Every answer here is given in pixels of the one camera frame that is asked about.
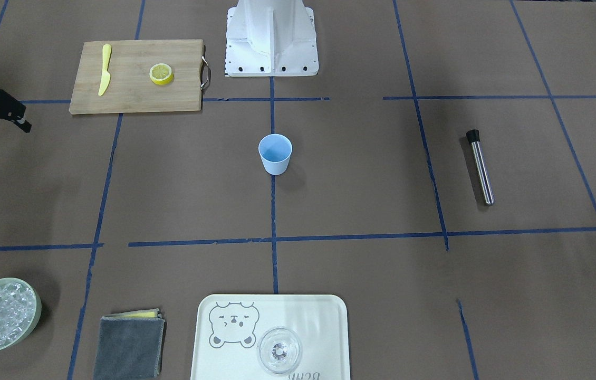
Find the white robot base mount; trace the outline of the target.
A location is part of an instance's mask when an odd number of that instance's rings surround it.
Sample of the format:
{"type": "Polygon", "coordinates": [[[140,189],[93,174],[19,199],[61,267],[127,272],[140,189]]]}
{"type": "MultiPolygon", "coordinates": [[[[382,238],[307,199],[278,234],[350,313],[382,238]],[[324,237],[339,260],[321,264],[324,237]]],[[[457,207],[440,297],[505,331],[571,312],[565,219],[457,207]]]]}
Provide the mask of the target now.
{"type": "Polygon", "coordinates": [[[239,1],[226,21],[227,77],[318,74],[314,12],[303,1],[239,1]]]}

